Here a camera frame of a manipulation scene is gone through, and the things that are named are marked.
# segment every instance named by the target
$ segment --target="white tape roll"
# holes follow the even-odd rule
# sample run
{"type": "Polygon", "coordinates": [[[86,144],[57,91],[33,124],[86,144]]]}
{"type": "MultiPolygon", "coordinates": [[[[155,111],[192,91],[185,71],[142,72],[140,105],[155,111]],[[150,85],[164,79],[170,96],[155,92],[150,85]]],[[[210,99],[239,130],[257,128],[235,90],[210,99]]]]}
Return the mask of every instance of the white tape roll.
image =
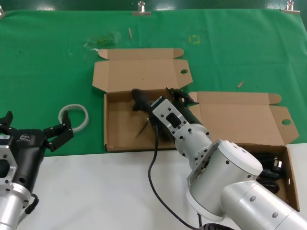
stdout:
{"type": "Polygon", "coordinates": [[[81,109],[85,114],[85,119],[82,122],[82,124],[79,125],[78,127],[72,129],[72,131],[74,133],[76,133],[76,132],[79,132],[86,127],[86,125],[88,123],[88,113],[87,113],[86,108],[84,106],[80,105],[80,104],[69,104],[69,105],[63,107],[59,112],[59,122],[60,123],[62,123],[62,117],[63,117],[64,111],[71,110],[71,109],[81,109]]]}

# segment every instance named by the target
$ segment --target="hole in box flap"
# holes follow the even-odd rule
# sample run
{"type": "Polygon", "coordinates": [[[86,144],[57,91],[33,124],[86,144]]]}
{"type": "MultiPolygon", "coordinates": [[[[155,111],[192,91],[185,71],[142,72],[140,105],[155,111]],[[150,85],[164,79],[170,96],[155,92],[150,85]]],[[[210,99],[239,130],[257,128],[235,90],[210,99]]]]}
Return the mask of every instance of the hole in box flap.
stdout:
{"type": "Polygon", "coordinates": [[[282,121],[282,124],[285,125],[285,126],[288,126],[289,124],[291,124],[291,121],[289,119],[284,119],[282,121]]]}

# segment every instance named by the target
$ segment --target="metal clip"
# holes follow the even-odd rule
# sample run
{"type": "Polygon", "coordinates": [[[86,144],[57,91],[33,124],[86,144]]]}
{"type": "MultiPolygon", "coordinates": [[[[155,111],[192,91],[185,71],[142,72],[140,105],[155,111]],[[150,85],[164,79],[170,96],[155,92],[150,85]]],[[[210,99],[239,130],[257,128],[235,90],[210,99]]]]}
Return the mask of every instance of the metal clip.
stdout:
{"type": "Polygon", "coordinates": [[[2,7],[0,6],[0,19],[5,16],[5,12],[3,11],[2,7]]]}
{"type": "Polygon", "coordinates": [[[294,2],[292,0],[289,0],[287,2],[287,6],[285,9],[282,9],[282,12],[284,13],[291,13],[291,14],[297,14],[299,15],[301,13],[301,11],[294,11],[294,2]]]}
{"type": "Polygon", "coordinates": [[[132,12],[132,15],[137,16],[137,15],[152,15],[150,11],[145,11],[145,2],[139,1],[139,11],[134,11],[132,12]]]}

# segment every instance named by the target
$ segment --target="black cable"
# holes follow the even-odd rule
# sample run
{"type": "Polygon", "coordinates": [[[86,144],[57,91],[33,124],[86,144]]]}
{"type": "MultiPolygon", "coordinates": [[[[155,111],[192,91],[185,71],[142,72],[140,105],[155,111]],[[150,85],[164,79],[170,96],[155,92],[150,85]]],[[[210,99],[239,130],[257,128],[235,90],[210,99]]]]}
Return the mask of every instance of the black cable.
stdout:
{"type": "Polygon", "coordinates": [[[158,154],[158,146],[159,146],[159,130],[158,130],[158,126],[154,125],[154,132],[155,132],[155,145],[154,145],[154,154],[153,154],[153,160],[149,165],[148,168],[148,179],[149,179],[149,183],[150,183],[150,187],[153,190],[153,193],[155,194],[155,196],[158,198],[158,200],[161,202],[161,204],[163,204],[163,206],[171,213],[173,214],[174,217],[176,217],[177,220],[179,220],[182,224],[184,224],[185,226],[187,226],[188,228],[192,229],[192,230],[198,230],[198,228],[195,228],[189,224],[187,224],[185,221],[183,221],[175,212],[173,212],[173,210],[171,210],[166,203],[164,203],[164,201],[160,198],[160,196],[158,195],[158,193],[156,192],[155,188],[154,188],[154,184],[152,181],[152,176],[151,176],[151,171],[152,171],[152,167],[154,165],[154,162],[157,158],[157,154],[158,154]]]}
{"type": "Polygon", "coordinates": [[[30,204],[25,210],[24,212],[27,214],[27,215],[30,215],[31,212],[33,212],[33,210],[35,209],[35,207],[38,205],[39,203],[39,199],[37,197],[37,195],[35,195],[34,193],[32,193],[32,197],[34,197],[34,201],[32,202],[32,204],[30,204]]]}
{"type": "Polygon", "coordinates": [[[199,213],[197,213],[198,216],[198,222],[200,224],[200,227],[202,226],[202,221],[201,221],[201,215],[199,213]]]}

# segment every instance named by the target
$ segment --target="cardboard box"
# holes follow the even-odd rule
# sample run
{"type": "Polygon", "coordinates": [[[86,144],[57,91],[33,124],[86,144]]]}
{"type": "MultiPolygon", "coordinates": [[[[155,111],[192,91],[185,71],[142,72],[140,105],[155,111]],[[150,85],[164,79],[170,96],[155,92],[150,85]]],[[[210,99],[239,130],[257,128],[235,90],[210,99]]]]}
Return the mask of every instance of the cardboard box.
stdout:
{"type": "Polygon", "coordinates": [[[252,154],[273,153],[284,163],[287,178],[277,181],[281,200],[299,211],[289,149],[299,134],[282,98],[274,93],[191,92],[199,104],[189,109],[210,131],[212,140],[232,141],[252,154]]]}
{"type": "MultiPolygon", "coordinates": [[[[104,143],[107,151],[154,149],[154,132],[148,115],[134,112],[131,90],[145,90],[152,101],[169,97],[165,88],[182,88],[192,82],[182,49],[102,49],[108,61],[95,63],[93,86],[104,96],[104,143]]],[[[235,92],[192,92],[199,104],[189,109],[210,131],[213,140],[225,139],[251,153],[271,152],[280,156],[287,179],[279,180],[279,198],[299,210],[295,178],[289,150],[285,146],[298,137],[297,129],[278,94],[235,92]]],[[[160,150],[175,149],[173,143],[159,141],[160,150]]]]}
{"type": "MultiPolygon", "coordinates": [[[[147,126],[144,112],[133,112],[131,90],[148,91],[154,101],[167,95],[165,88],[182,88],[192,82],[186,60],[174,59],[183,49],[101,49],[108,59],[95,63],[93,86],[106,92],[104,98],[104,142],[107,151],[152,150],[154,133],[147,126]]],[[[160,149],[174,149],[174,144],[160,142],[160,149]]]]}

